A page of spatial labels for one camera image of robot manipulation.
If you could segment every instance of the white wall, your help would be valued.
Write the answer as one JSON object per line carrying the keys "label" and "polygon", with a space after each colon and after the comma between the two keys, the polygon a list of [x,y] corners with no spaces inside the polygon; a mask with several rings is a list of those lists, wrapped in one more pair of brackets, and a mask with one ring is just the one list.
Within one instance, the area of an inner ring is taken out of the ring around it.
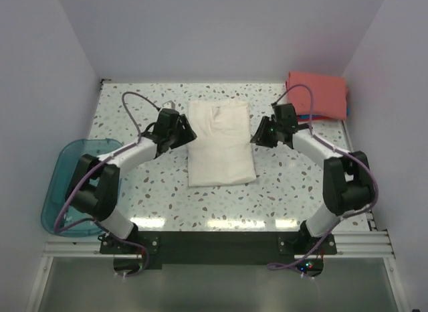
{"label": "white wall", "polygon": [[413,308],[428,310],[428,0],[385,0],[349,63],[350,134],[379,179]]}
{"label": "white wall", "polygon": [[85,137],[98,77],[58,0],[0,0],[0,311],[23,311],[56,158]]}
{"label": "white wall", "polygon": [[60,0],[102,78],[341,75],[383,0]]}

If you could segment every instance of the speckled white tabletop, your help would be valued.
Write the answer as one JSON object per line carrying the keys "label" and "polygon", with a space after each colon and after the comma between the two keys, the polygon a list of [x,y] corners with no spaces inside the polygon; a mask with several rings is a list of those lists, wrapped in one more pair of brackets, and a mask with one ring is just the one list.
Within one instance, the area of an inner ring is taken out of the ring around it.
{"label": "speckled white tabletop", "polygon": [[[173,100],[187,112],[194,99],[234,98],[250,101],[251,132],[261,117],[271,115],[270,103],[284,91],[281,84],[105,84],[90,139],[112,138],[129,143],[135,128],[121,104],[125,91],[137,91],[161,105]],[[127,103],[145,128],[157,112],[136,96]],[[316,121],[314,130],[346,148],[339,121]],[[118,208],[141,230],[298,230],[322,202],[322,171],[303,154],[279,146],[253,146],[257,180],[245,185],[188,187],[187,149],[180,147],[131,171],[123,180]],[[366,216],[342,222],[336,230],[368,231]]]}

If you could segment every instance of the transparent blue bin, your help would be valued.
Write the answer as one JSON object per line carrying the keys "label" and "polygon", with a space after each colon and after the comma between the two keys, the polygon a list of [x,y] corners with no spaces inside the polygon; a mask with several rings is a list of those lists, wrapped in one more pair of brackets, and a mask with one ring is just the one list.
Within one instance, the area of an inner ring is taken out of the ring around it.
{"label": "transparent blue bin", "polygon": [[[103,153],[109,153],[116,150],[121,146],[122,144],[114,139],[80,139],[69,143],[64,149],[62,149],[47,190],[43,210],[41,211],[41,224],[45,230],[51,234],[55,234],[55,219],[66,202],[66,192],[72,180],[74,169],[78,164],[79,158],[87,153],[92,156],[102,155]],[[89,216],[78,212],[70,206],[67,213],[64,215],[60,226],[65,226],[87,217]],[[101,229],[99,229],[95,224],[91,222],[83,222],[60,233],[60,235],[65,237],[85,237],[98,235],[100,233]]]}

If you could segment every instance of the folded red towel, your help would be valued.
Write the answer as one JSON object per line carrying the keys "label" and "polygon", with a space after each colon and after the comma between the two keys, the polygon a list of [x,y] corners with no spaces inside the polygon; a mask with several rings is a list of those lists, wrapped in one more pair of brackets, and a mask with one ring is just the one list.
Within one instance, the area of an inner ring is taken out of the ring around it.
{"label": "folded red towel", "polygon": [[[306,84],[314,93],[314,114],[335,119],[346,119],[346,84],[344,78],[318,74],[290,72],[288,88],[295,84]],[[305,88],[295,88],[288,93],[288,102],[297,115],[309,114],[310,95]]]}

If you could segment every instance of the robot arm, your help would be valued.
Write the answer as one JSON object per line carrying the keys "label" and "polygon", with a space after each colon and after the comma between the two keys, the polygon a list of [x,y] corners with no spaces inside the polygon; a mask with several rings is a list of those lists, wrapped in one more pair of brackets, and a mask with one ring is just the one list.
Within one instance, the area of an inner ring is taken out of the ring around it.
{"label": "robot arm", "polygon": [[[264,147],[276,147],[278,142],[311,158],[323,169],[324,203],[317,212],[300,226],[299,242],[319,238],[348,212],[360,210],[375,198],[373,182],[368,173],[349,158],[341,156],[350,151],[332,146],[325,139],[311,133],[309,124],[298,124],[292,104],[273,105],[274,114],[264,116],[252,143]],[[357,151],[350,153],[368,167],[366,155]]]}
{"label": "robot arm", "polygon": [[186,116],[171,108],[162,108],[157,121],[148,129],[135,142],[109,154],[98,157],[83,155],[66,194],[69,198],[84,176],[92,168],[105,162],[77,191],[71,206],[79,212],[91,215],[103,228],[123,240],[132,241],[138,228],[116,208],[119,179],[138,165],[196,139]]}

